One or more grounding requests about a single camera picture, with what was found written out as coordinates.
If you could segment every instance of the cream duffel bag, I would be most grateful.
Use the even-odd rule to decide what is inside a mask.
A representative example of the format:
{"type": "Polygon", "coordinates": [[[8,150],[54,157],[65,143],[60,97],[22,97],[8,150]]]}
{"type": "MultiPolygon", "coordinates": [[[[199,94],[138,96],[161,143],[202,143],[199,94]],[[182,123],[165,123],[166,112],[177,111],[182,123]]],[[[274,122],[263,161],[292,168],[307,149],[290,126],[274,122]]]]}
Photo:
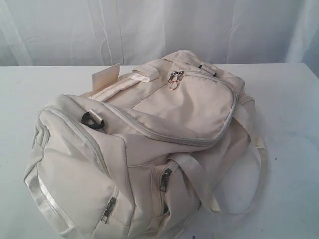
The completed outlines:
{"type": "Polygon", "coordinates": [[[118,65],[96,73],[86,97],[58,96],[38,114],[24,180],[55,230],[153,238],[201,205],[220,213],[213,187],[251,141],[261,154],[256,202],[267,154],[241,78],[190,51],[118,74],[118,65]]]}

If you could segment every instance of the tabletop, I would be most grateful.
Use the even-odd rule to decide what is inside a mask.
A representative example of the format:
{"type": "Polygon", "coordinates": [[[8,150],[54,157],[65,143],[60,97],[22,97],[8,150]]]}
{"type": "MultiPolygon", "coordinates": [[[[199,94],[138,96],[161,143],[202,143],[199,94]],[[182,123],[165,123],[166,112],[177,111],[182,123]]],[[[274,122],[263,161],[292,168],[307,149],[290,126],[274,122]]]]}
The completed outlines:
{"type": "MultiPolygon", "coordinates": [[[[202,208],[179,238],[319,238],[319,79],[305,64],[217,66],[243,78],[246,92],[256,100],[269,177],[253,212],[214,215],[202,208]]],[[[105,68],[0,67],[1,239],[60,238],[23,183],[35,117],[59,94],[91,90],[91,74],[105,68]]],[[[120,74],[133,68],[122,66],[120,74]]],[[[248,150],[217,186],[216,195],[230,209],[244,208],[257,177],[258,166],[248,150]]]]}

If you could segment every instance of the paper tag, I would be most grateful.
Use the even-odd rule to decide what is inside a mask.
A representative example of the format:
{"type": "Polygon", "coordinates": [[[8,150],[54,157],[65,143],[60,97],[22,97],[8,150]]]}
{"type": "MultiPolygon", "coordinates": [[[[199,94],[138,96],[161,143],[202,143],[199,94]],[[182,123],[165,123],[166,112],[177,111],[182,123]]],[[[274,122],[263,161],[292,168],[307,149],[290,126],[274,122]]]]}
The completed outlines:
{"type": "Polygon", "coordinates": [[[111,66],[92,75],[92,94],[96,94],[118,80],[120,64],[111,66]]]}

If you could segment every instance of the shoulder strap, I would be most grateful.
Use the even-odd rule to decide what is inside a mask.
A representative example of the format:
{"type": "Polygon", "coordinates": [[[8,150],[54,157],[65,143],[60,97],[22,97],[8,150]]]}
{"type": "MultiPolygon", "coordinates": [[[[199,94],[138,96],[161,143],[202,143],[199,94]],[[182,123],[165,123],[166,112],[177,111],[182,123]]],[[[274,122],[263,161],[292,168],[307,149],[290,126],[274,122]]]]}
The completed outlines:
{"type": "Polygon", "coordinates": [[[263,140],[260,136],[255,136],[253,121],[249,116],[246,109],[241,105],[237,104],[236,110],[233,116],[247,131],[252,142],[255,144],[260,154],[260,176],[256,192],[253,196],[250,206],[239,213],[222,212],[219,208],[218,202],[212,193],[211,184],[209,183],[209,177],[206,170],[198,163],[198,161],[190,156],[189,154],[176,154],[172,160],[174,160],[181,169],[184,171],[192,186],[194,187],[199,199],[201,200],[204,207],[213,213],[224,213],[224,214],[242,214],[251,211],[255,204],[260,198],[268,173],[268,156],[263,140]]]}

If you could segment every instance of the white backdrop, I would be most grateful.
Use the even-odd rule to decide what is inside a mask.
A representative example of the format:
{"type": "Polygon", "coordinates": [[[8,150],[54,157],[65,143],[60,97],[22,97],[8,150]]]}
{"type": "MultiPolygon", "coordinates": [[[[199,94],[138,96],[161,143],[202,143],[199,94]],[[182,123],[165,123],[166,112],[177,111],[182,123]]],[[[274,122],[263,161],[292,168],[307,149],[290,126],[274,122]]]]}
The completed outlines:
{"type": "Polygon", "coordinates": [[[305,62],[319,75],[318,0],[0,0],[0,65],[305,62]]]}

